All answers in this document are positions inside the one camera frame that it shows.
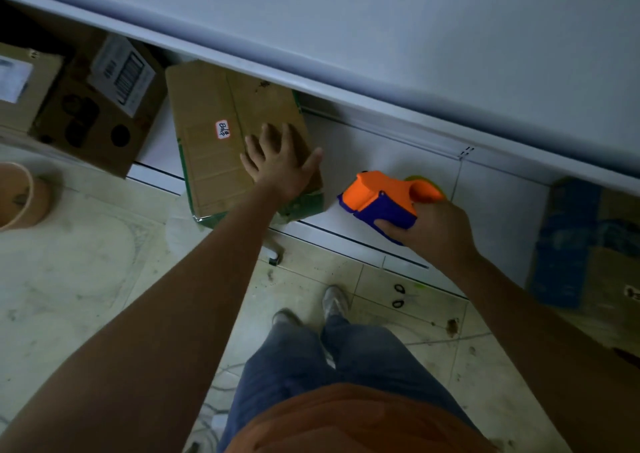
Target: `hand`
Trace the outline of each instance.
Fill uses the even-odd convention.
[[[375,225],[446,275],[480,257],[464,210],[446,200],[413,206],[418,218],[409,229],[382,220],[375,221]]]
[[[292,131],[291,125],[283,124],[281,137],[274,127],[265,123],[260,140],[254,135],[247,136],[247,153],[240,154],[244,169],[256,186],[270,188],[282,205],[300,195],[318,170],[323,156],[322,149],[316,148],[300,166],[293,147]]]

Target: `orange shirt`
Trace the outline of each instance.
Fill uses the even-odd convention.
[[[480,433],[425,402],[332,384],[256,416],[227,453],[495,453]]]

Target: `finger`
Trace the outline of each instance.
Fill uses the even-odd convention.
[[[262,133],[260,133],[260,147],[264,153],[264,157],[273,157],[278,154],[278,147],[275,144],[276,130],[273,126],[265,123],[262,125]]]
[[[253,165],[260,170],[264,163],[264,153],[260,143],[258,143],[258,139],[254,135],[249,135],[244,140],[246,141],[246,152],[249,158],[251,158]]]
[[[280,145],[280,152],[284,154],[293,154],[293,130],[288,123],[282,124],[282,143]]]
[[[258,168],[253,164],[251,159],[246,156],[244,153],[240,153],[240,161],[242,162],[242,166],[246,172],[251,176],[251,178],[255,181],[258,179]]]
[[[322,161],[322,157],[324,156],[324,151],[322,148],[316,148],[311,152],[311,155],[308,156],[307,161],[305,161],[300,169],[302,172],[311,178],[311,175],[315,174],[315,172],[320,167],[320,162]]]
[[[377,219],[373,221],[373,223],[385,234],[387,234],[391,239],[395,239],[404,243],[407,238],[408,231],[406,229],[401,229],[400,227],[396,227],[391,222],[383,221],[382,219]]]

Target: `left hand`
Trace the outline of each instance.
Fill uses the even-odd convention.
[[[246,153],[240,154],[240,160],[256,186],[266,186],[276,192],[283,205],[300,195],[323,157],[322,149],[316,148],[299,166],[291,132],[291,126],[283,124],[280,138],[274,127],[265,123],[260,140],[254,135],[247,136]]]

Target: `blue jeans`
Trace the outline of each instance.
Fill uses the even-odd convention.
[[[276,323],[247,361],[218,444],[222,453],[254,417],[277,403],[322,386],[351,383],[425,401],[476,427],[436,378],[384,327],[329,317],[321,335],[335,369],[309,328]]]

